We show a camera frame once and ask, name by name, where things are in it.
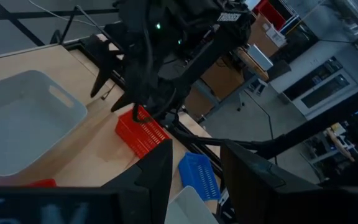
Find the desk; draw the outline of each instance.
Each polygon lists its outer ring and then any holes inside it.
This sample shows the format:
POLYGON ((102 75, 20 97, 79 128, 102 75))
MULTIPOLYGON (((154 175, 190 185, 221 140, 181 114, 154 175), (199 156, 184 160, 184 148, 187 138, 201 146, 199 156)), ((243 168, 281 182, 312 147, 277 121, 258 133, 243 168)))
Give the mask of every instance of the desk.
MULTIPOLYGON (((225 80, 220 80, 219 82, 213 82, 213 80, 206 80, 207 77, 201 77, 206 83, 212 83, 213 85, 216 84, 217 87, 214 86, 208 86, 205 85, 201 80, 198 80, 195 83, 195 87, 198 89, 198 91, 203 94, 208 101, 211 102, 213 105, 212 109, 208 112, 208 114, 204 114, 203 118, 207 119, 212 114, 217 112, 222 106, 224 106, 226 103, 231 101, 231 98, 238 97, 240 93, 247 88, 251 83, 256 81, 258 78, 260 78, 263 81, 267 81, 269 79, 269 75, 266 71, 264 71, 257 62, 255 62, 248 54, 247 52, 242 48, 239 47, 236 50, 233 50, 233 53, 238 56, 241 61, 246 64, 248 73, 245 77, 242 75, 231 75, 233 78, 227 75, 225 80), (233 88, 232 90, 228 90, 227 88, 224 89, 223 93, 216 92, 215 89, 219 89, 219 86, 222 85, 229 85, 229 86, 236 86, 232 83, 235 83, 237 87, 233 88), (216 96, 214 96, 211 93, 211 90, 209 88, 212 88, 215 91, 216 96)), ((223 70, 222 67, 213 65, 216 69, 223 70)))
POLYGON ((330 158, 332 156, 335 156, 336 154, 341 153, 343 156, 345 156, 346 158, 348 158, 351 162, 354 162, 354 158, 352 157, 352 154, 349 152, 349 150, 353 149, 355 151, 355 153, 358 153, 357 150, 355 149, 355 146, 353 144, 351 144, 350 146, 346 145, 344 146, 340 140, 338 140, 338 138, 343 138, 343 136, 336 136, 336 133, 334 131, 332 131, 331 128, 327 128, 325 131, 320 132, 318 134, 315 135, 316 138, 318 138, 324 145, 325 149, 327 150, 327 153, 317 156, 314 159, 308 160, 302 153, 301 156, 303 156, 303 158, 308 161, 312 166, 317 163, 317 162, 321 162, 327 158, 330 158), (330 138, 330 140, 332 140, 332 142, 335 145, 335 149, 331 149, 330 145, 328 144, 327 140, 326 140, 326 135, 327 137, 330 138))
MULTIPOLYGON (((88 115, 74 131, 35 164, 9 179, 10 184, 23 185, 39 179, 54 178, 59 186, 97 187, 115 178, 139 160, 114 132, 117 116, 130 108, 125 107, 116 113, 110 113, 110 107, 123 91, 115 86, 105 101, 100 100, 99 97, 114 84, 109 81, 97 98, 91 99, 89 92, 98 68, 81 52, 69 53, 62 46, 56 45, 0 57, 0 80, 29 69, 45 72, 84 103, 88 115)), ((195 134, 209 136, 187 114, 180 114, 180 121, 195 134)), ((170 191, 172 198, 183 188, 177 166, 187 149, 173 136, 170 137, 174 145, 170 191)), ((211 150, 219 155, 218 147, 211 147, 211 150)), ((212 212, 216 211, 216 200, 206 204, 212 212)))
POLYGON ((233 52, 241 59, 244 64, 247 65, 247 68, 250 70, 250 72, 254 73, 265 82, 269 80, 269 75, 267 72, 263 70, 263 68, 261 68, 260 65, 249 56, 249 54, 247 54, 244 48, 238 47, 233 52))

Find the bin handle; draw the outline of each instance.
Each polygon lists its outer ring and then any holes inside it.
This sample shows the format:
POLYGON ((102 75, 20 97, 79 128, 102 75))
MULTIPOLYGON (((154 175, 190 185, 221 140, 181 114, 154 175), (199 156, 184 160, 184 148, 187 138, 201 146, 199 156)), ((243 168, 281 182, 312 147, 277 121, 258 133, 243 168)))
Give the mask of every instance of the bin handle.
POLYGON ((71 101, 70 97, 64 94, 55 86, 49 86, 49 93, 52 94, 54 97, 58 98, 58 100, 60 100, 67 107, 72 108, 74 106, 74 102, 71 101))

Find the metal rod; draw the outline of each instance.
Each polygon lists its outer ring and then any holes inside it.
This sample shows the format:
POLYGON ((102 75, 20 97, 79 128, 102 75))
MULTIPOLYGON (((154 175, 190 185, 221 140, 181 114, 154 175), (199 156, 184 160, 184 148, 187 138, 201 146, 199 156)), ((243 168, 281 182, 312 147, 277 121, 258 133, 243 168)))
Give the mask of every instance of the metal rod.
POLYGON ((104 35, 108 40, 113 42, 113 39, 110 37, 110 35, 104 31, 84 10, 82 10, 81 6, 75 6, 82 14, 104 35))
POLYGON ((350 115, 358 111, 358 92, 348 99, 334 105, 324 113, 316 116, 301 126, 295 128, 287 134, 283 134, 276 138, 271 145, 265 145, 264 149, 260 149, 256 154, 265 159, 271 159, 293 146, 303 142, 304 140, 314 136, 328 126, 340 121, 344 121, 350 115))
POLYGON ((283 28, 280 29, 280 32, 283 32, 289 25, 292 24, 292 22, 296 21, 299 18, 298 15, 296 15, 294 18, 292 18, 289 22, 285 24, 283 28))
POLYGON ((70 19, 68 20, 67 22, 67 25, 66 25, 66 28, 65 28, 65 31, 63 32, 63 35, 62 35, 62 38, 60 39, 60 42, 59 44, 62 45, 64 40, 65 40, 65 37, 67 35, 67 32, 71 26, 71 23, 73 22, 73 19, 74 19, 74 16, 75 16, 75 12, 77 11, 77 7, 75 6, 73 11, 71 12, 71 16, 70 16, 70 19))

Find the blue plastic basket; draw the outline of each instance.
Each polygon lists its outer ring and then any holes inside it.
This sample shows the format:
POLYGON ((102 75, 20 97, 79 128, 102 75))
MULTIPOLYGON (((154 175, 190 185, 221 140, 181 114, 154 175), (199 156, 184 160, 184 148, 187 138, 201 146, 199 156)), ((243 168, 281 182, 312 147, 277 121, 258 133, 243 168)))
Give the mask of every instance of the blue plastic basket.
POLYGON ((178 168, 184 187, 192 186, 204 201, 220 198, 219 187, 207 156, 186 152, 178 168))

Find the white sticker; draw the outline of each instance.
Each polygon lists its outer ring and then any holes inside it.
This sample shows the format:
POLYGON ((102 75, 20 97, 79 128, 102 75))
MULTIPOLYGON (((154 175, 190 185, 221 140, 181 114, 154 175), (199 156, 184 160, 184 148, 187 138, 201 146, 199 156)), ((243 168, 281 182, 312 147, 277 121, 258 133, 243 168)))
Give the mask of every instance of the white sticker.
POLYGON ((263 27, 264 27, 265 31, 267 31, 269 29, 269 25, 267 25, 267 24, 264 24, 263 27))
POLYGON ((235 22, 240 18, 241 14, 239 13, 226 13, 222 12, 218 18, 218 21, 222 22, 235 22))

